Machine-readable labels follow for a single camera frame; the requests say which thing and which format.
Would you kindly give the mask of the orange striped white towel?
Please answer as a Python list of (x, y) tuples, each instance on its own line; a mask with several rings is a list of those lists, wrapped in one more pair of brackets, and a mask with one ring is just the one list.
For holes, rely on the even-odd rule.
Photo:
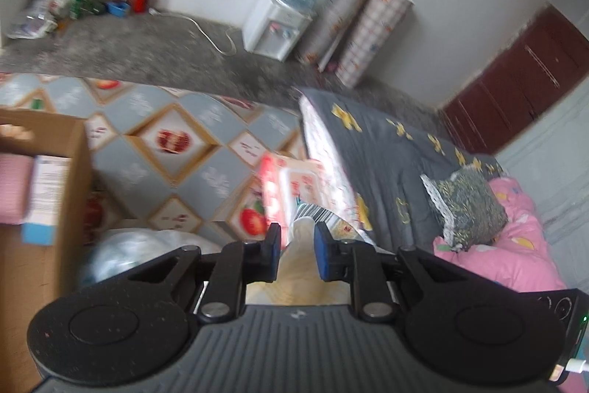
[(246, 303), (302, 306), (350, 302), (345, 282), (321, 280), (314, 253), (314, 227), (319, 221), (327, 225), (335, 239), (361, 241), (356, 229), (331, 210), (300, 201), (289, 226), (289, 244), (279, 259), (278, 277), (272, 283), (250, 284)]

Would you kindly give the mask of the white water dispenser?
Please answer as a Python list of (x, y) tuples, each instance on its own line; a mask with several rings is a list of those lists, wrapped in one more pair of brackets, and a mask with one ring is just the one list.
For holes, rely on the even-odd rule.
[(284, 62), (313, 17), (312, 11), (296, 10), (281, 0), (258, 0), (241, 29), (244, 49)]

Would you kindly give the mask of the red wet wipes pack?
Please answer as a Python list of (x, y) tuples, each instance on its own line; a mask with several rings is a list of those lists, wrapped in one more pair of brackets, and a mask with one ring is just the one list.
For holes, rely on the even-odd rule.
[(324, 222), (334, 238), (360, 239), (356, 229), (329, 208), (331, 198), (319, 162), (267, 152), (258, 173), (265, 219), (281, 226), (282, 248), (294, 239), (293, 224), (300, 218)]

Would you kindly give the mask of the dark grey quilt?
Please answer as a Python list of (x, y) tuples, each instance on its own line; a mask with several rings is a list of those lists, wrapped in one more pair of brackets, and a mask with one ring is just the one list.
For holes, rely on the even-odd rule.
[(442, 234), (423, 176), (447, 179), (465, 165), (485, 179), (502, 172), (491, 155), (470, 154), (337, 94), (305, 88), (300, 112), (307, 153), (324, 169), (329, 209), (389, 251), (431, 250)]

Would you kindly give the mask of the floral paper rolls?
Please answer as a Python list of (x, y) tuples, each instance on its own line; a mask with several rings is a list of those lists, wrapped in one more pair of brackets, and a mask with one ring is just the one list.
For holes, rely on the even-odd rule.
[(327, 0), (294, 57), (354, 88), (412, 7), (412, 0)]

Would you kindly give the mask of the brown cardboard box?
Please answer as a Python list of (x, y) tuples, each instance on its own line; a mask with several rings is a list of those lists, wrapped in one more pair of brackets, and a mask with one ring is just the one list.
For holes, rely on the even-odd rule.
[(40, 309), (75, 287), (92, 163), (85, 123), (43, 111), (3, 108), (1, 152), (69, 162), (47, 244), (27, 242), (21, 225), (1, 226), (1, 390), (29, 392), (40, 377), (27, 347), (28, 325)]

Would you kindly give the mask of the clutter of bottles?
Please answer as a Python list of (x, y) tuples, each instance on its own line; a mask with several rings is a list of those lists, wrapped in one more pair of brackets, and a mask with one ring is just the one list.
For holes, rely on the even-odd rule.
[(37, 40), (88, 16), (154, 14), (152, 0), (29, 0), (3, 34), (9, 40)]

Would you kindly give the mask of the blue white carton box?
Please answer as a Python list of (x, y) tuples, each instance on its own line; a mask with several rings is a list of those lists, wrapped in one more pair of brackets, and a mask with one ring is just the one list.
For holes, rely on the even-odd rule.
[(69, 158), (36, 156), (28, 207), (21, 228), (21, 238), (25, 243), (54, 244), (70, 164)]

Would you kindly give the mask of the white plastic bag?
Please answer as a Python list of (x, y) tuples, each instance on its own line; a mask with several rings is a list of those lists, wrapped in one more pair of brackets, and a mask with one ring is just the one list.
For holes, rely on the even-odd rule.
[(80, 268), (81, 288), (103, 281), (185, 245), (198, 246), (204, 255), (222, 247), (183, 231), (119, 228), (107, 231), (89, 250)]

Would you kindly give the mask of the pink towel block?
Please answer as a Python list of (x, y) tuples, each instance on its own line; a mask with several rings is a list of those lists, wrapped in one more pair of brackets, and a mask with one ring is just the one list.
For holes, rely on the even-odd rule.
[(34, 160), (28, 155), (2, 154), (0, 172), (1, 224), (21, 224), (28, 206)]

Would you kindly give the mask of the grey lace cushion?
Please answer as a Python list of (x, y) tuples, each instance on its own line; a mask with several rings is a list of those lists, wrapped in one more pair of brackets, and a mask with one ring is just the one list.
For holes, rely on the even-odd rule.
[(490, 243), (504, 229), (508, 216), (484, 176), (466, 165), (447, 179), (420, 176), (437, 212), (442, 238), (454, 251)]

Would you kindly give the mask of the pink blanket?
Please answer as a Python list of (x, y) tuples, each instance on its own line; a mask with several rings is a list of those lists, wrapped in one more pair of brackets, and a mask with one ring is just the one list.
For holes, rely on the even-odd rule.
[(531, 197), (508, 176), (491, 179), (489, 185), (508, 217), (498, 237), (492, 244), (475, 244), (459, 252), (437, 237), (434, 254), (517, 292), (565, 289)]

